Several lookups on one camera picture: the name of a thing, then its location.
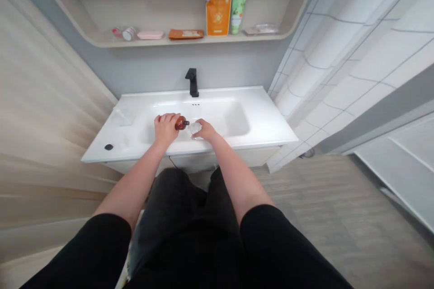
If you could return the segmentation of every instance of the hand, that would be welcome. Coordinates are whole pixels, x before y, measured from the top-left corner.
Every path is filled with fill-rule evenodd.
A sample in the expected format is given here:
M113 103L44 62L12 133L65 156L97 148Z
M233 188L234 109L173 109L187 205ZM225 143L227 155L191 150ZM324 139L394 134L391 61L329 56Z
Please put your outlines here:
M206 122L204 119L198 119L196 122L202 125L202 129L198 133L193 134L193 138L202 137L204 140L211 142L212 139L214 139L216 136L219 136L212 125Z
M155 144L165 150L178 137L179 130L175 130L175 124L181 114L167 113L162 116L158 115L154 120L155 126Z

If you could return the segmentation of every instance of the gray wall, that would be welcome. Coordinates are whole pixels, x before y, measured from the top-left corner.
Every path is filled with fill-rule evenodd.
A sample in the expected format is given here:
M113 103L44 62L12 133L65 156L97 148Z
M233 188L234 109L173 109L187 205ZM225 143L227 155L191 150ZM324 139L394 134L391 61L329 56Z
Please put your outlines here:
M119 97L123 93L188 89L188 68L200 88L270 87L291 41L103 49L84 40L54 0L32 0L83 60Z
M434 65L410 79L365 113L317 145L329 153L434 99Z

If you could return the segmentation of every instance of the gray floor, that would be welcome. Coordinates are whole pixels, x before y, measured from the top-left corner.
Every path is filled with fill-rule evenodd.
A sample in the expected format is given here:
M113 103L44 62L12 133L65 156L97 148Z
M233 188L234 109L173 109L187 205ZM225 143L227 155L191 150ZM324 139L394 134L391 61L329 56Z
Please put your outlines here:
M434 288L431 246L354 159L323 155L296 159L274 174L253 170L278 208L355 288ZM191 179L205 187L208 176Z

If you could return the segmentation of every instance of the green tube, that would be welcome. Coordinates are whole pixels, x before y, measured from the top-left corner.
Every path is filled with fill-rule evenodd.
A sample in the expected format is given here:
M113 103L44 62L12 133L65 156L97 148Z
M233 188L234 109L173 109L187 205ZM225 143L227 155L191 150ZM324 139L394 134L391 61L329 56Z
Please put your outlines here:
M241 19L243 17L245 0L232 0L231 34L238 34L240 31Z

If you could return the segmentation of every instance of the sink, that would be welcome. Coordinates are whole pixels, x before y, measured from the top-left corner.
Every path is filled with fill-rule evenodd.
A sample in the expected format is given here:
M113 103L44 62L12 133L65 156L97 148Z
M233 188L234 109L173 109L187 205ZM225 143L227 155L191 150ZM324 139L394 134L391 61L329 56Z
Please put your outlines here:
M262 86L201 89L198 98L192 98L189 91L124 94L81 160L140 158L155 139L154 118L165 113L181 113L190 123L207 120L233 149L298 140ZM105 149L108 144L113 146L111 150ZM166 155L209 151L210 144L192 139L187 127L179 132Z
M155 103L144 108L144 116L156 117L168 112L182 113L186 120L194 123L202 118L215 128L215 130L225 138L245 135L249 132L250 127L243 106L232 98L215 98L188 100L185 102L167 101ZM154 141L154 122L152 119L142 119L144 125L143 132L139 140L142 143L152 143ZM176 142L181 141L198 141L191 139L189 127L179 132Z

